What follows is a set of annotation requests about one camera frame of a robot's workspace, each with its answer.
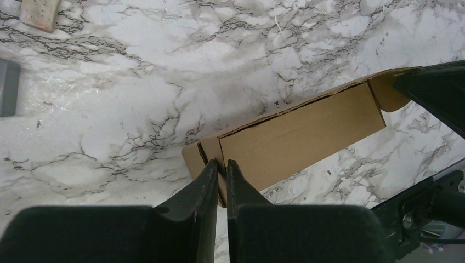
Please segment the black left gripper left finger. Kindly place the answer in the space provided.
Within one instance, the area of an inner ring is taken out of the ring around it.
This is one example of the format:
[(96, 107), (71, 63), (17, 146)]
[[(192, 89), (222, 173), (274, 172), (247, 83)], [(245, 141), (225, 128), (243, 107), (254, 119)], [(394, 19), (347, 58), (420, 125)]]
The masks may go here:
[(1, 237), (1, 262), (213, 262), (218, 164), (156, 207), (37, 206)]

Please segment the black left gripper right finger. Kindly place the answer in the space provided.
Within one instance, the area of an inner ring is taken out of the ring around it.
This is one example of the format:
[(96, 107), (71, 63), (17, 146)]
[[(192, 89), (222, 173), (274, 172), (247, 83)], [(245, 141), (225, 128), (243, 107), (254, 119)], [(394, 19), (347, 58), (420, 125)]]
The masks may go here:
[(231, 262), (394, 262), (374, 212), (354, 205), (274, 205), (226, 168)]

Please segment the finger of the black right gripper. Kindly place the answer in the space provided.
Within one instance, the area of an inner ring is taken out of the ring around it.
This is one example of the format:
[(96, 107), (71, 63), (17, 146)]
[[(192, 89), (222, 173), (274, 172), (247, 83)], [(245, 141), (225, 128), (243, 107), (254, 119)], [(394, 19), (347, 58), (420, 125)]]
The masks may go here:
[(406, 73), (394, 88), (464, 137), (464, 60)]

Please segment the brown cardboard box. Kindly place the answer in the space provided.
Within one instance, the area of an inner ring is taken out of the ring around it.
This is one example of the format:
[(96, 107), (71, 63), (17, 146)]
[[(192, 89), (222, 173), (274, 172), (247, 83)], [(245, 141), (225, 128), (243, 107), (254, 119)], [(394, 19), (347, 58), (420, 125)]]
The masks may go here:
[(367, 75), (202, 137), (182, 149), (189, 173), (196, 178), (214, 159), (225, 176), (234, 160), (247, 182), (266, 189), (384, 129), (383, 113), (409, 102), (394, 83), (412, 71)]

